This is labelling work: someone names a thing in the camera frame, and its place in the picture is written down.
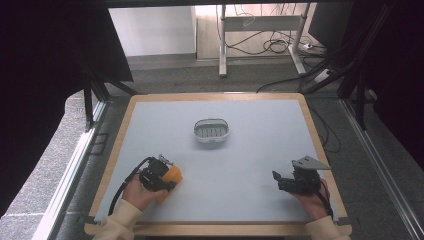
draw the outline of beige sleeve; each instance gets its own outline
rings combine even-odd
[[[132,228],[141,213],[129,202],[120,199],[113,214],[102,220],[102,228],[94,239],[134,239]]]
[[[306,224],[306,228],[313,240],[349,240],[350,237],[342,235],[334,225],[330,216]]]

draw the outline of gray floor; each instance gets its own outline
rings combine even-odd
[[[189,55],[129,58],[129,63],[135,82],[128,85],[145,93],[254,92],[262,84],[296,75],[287,58],[232,60],[226,79],[218,77],[216,61],[195,61]],[[297,82],[289,82],[264,91],[290,92],[297,87]],[[51,239],[92,238],[85,234],[84,224],[92,221],[88,212],[129,101],[129,96],[121,90],[112,86],[108,89],[113,97]],[[412,239],[335,97],[335,89],[337,83],[307,96],[307,100],[340,139],[339,143],[331,134],[324,147],[349,215],[348,222],[353,226],[352,239]],[[381,123],[372,104],[366,106],[365,117],[368,134],[418,218],[424,222],[424,192],[419,188],[424,181],[423,171]],[[319,134],[325,137],[323,123],[315,114],[313,118]],[[0,239],[31,239],[84,131],[84,120],[82,93],[77,93],[68,100],[62,124],[37,169],[1,218]],[[340,151],[333,153],[339,144]]]

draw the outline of human hand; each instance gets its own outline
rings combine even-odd
[[[124,193],[122,194],[122,199],[131,203],[140,211],[143,211],[153,200],[167,195],[168,191],[159,190],[157,192],[150,192],[143,186],[143,184],[141,184],[139,174],[141,173],[138,172],[135,174],[128,183]]]
[[[327,182],[324,179],[321,179],[321,186],[322,187],[319,191],[322,196],[324,196],[328,201],[330,198],[330,193],[327,190]],[[318,220],[328,216],[328,212],[324,207],[324,203],[318,198],[316,194],[307,196],[296,193],[291,194],[295,196],[300,203],[302,203],[302,206],[305,209],[306,213],[308,213],[308,215],[312,219]]]

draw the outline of orange object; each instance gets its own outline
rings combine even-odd
[[[181,171],[178,167],[176,166],[171,166],[171,168],[169,168],[168,172],[165,173],[165,175],[163,175],[162,177],[162,181],[164,182],[175,182],[177,185],[181,182],[181,180],[183,180],[183,175],[181,174]],[[159,202],[163,202],[167,197],[168,197],[169,193],[165,196],[159,197],[157,198],[157,200]]]

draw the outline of wall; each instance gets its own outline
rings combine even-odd
[[[109,9],[125,56],[195,53],[194,7]]]

